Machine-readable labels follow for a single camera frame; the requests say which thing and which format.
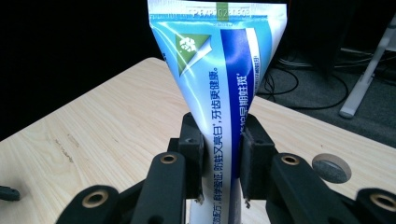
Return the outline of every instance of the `logo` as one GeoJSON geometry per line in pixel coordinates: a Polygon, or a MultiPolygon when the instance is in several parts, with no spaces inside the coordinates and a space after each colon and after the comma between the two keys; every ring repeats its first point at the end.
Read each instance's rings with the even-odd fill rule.
{"type": "Polygon", "coordinates": [[[178,73],[181,76],[212,50],[210,35],[176,35],[176,48],[178,73]]]}

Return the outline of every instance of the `blue toothpaste tube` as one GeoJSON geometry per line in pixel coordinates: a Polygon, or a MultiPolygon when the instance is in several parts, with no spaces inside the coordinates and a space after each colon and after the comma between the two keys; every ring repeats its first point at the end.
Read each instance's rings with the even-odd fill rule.
{"type": "Polygon", "coordinates": [[[287,22],[285,4],[148,0],[157,44],[205,139],[190,224],[241,223],[239,142],[287,22]]]}

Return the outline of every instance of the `cable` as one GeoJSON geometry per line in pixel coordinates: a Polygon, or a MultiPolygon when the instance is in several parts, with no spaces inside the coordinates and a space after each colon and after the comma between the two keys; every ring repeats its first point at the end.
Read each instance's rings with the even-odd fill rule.
{"type": "Polygon", "coordinates": [[[268,73],[268,74],[266,75],[266,79],[264,80],[264,81],[265,81],[265,82],[264,82],[264,88],[265,88],[267,91],[269,91],[269,92],[257,92],[258,95],[270,95],[270,96],[275,96],[275,95],[285,94],[285,93],[294,91],[294,90],[298,87],[298,85],[299,85],[299,80],[298,80],[297,76],[294,75],[291,71],[288,71],[288,70],[286,70],[286,69],[284,69],[284,68],[277,67],[277,66],[272,67],[272,69],[277,69],[277,70],[280,70],[280,71],[282,71],[282,72],[285,72],[285,73],[290,74],[292,77],[294,77],[294,80],[295,80],[296,84],[295,84],[294,87],[292,87],[290,90],[281,91],[281,92],[275,92],[275,83],[274,83],[274,79],[273,79],[271,73],[268,73]],[[271,83],[268,82],[268,78],[271,78],[273,84],[271,84],[271,83]],[[271,90],[268,90],[268,89],[266,88],[266,84],[270,85],[271,90]]]}
{"type": "Polygon", "coordinates": [[[329,108],[335,107],[337,105],[340,105],[347,99],[347,97],[349,95],[349,89],[343,79],[341,79],[340,77],[337,77],[335,75],[332,75],[332,77],[335,77],[335,79],[339,80],[344,85],[344,88],[346,90],[344,97],[341,100],[339,100],[337,103],[335,103],[333,105],[325,105],[325,106],[318,106],[318,107],[307,107],[307,106],[286,106],[286,107],[293,109],[293,110],[322,110],[322,109],[329,109],[329,108]]]}
{"type": "Polygon", "coordinates": [[[384,79],[384,78],[382,78],[382,77],[376,77],[376,79],[377,79],[379,82],[381,82],[381,83],[383,83],[383,84],[385,84],[385,85],[389,85],[389,86],[392,86],[392,87],[396,87],[396,82],[395,82],[395,81],[388,81],[388,80],[386,80],[386,79],[384,79]]]}
{"type": "MultiPolygon", "coordinates": [[[[292,77],[294,77],[294,79],[296,81],[296,84],[291,89],[289,89],[287,91],[275,92],[274,79],[273,79],[271,73],[266,74],[263,85],[264,85],[265,90],[269,91],[269,92],[257,92],[257,95],[268,95],[267,100],[269,100],[270,98],[273,98],[274,99],[274,103],[276,103],[276,98],[275,98],[276,95],[285,94],[285,93],[289,93],[289,92],[294,91],[299,86],[300,82],[299,82],[299,79],[297,78],[297,76],[294,75],[289,70],[286,70],[284,68],[277,67],[277,66],[273,67],[272,69],[278,69],[278,70],[283,71],[283,72],[285,72],[287,74],[290,74],[292,77]]],[[[335,107],[337,105],[340,105],[341,103],[343,103],[347,99],[347,97],[349,95],[349,89],[348,89],[347,84],[345,83],[345,81],[343,79],[341,79],[340,77],[337,77],[336,75],[332,75],[332,77],[334,77],[335,79],[340,81],[343,84],[343,86],[344,86],[344,88],[346,90],[346,93],[345,93],[344,97],[341,100],[339,100],[338,102],[336,102],[335,104],[325,105],[325,106],[317,106],[317,107],[287,106],[287,105],[285,105],[285,107],[293,109],[293,110],[322,110],[322,109],[329,109],[329,108],[335,107]]]]}
{"type": "MultiPolygon", "coordinates": [[[[390,56],[388,58],[383,58],[379,62],[383,63],[383,62],[391,61],[393,59],[396,59],[396,56],[390,56]]],[[[339,62],[339,63],[336,63],[334,68],[364,66],[364,65],[367,65],[371,60],[372,60],[372,58],[365,58],[365,59],[360,59],[360,60],[356,60],[356,61],[339,62]]],[[[282,58],[280,58],[278,61],[286,66],[299,67],[299,68],[313,67],[313,65],[310,63],[295,63],[295,62],[287,61],[282,58]]]]}
{"type": "Polygon", "coordinates": [[[363,54],[363,55],[368,55],[373,57],[373,53],[369,53],[369,52],[364,52],[364,51],[360,51],[360,50],[356,50],[356,49],[346,49],[346,48],[340,48],[341,52],[346,52],[346,53],[353,53],[353,54],[363,54]]]}

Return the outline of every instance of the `wood grain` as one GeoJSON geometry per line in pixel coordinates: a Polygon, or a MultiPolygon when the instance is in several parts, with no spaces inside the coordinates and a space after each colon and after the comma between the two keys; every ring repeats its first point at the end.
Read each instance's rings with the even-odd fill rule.
{"type": "MultiPolygon", "coordinates": [[[[0,223],[54,223],[83,189],[118,191],[144,179],[152,158],[178,137],[187,108],[166,64],[146,59],[0,143],[0,185],[18,202],[0,201],[0,223]]],[[[280,152],[309,163],[320,153],[345,160],[352,177],[332,189],[396,191],[396,150],[256,97],[250,109],[280,152]]],[[[243,208],[244,223],[269,223],[265,202],[243,208]]]]}

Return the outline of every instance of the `white stand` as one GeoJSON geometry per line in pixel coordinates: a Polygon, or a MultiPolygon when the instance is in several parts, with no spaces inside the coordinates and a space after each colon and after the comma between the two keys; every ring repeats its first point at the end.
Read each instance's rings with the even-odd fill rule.
{"type": "Polygon", "coordinates": [[[373,77],[375,75],[374,70],[378,65],[379,60],[381,60],[382,54],[387,48],[389,41],[393,37],[395,30],[396,30],[396,13],[393,16],[393,19],[391,20],[390,24],[388,25],[387,30],[385,30],[385,33],[382,36],[381,40],[379,41],[378,47],[376,48],[374,56],[370,61],[369,65],[367,66],[366,71],[361,76],[361,78],[359,78],[352,92],[347,97],[343,107],[339,111],[341,117],[346,119],[352,119],[353,116],[355,115],[356,110],[361,104],[361,100],[363,99],[364,95],[367,92],[367,89],[369,88],[373,80],[373,77]]]}

